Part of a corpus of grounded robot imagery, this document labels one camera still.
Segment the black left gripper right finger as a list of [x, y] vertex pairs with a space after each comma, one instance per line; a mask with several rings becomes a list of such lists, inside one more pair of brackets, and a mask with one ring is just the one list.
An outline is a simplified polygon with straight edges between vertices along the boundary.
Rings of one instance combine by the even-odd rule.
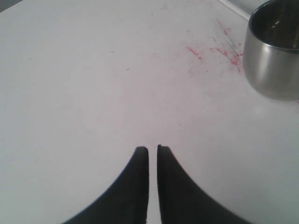
[[248, 224], [206, 194], [171, 149], [157, 146], [157, 188], [163, 224]]

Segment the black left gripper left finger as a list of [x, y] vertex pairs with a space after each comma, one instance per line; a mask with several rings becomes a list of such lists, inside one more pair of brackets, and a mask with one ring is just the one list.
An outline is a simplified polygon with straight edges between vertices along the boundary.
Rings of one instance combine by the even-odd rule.
[[149, 201], [149, 153], [137, 147], [113, 184], [67, 224], [145, 224]]

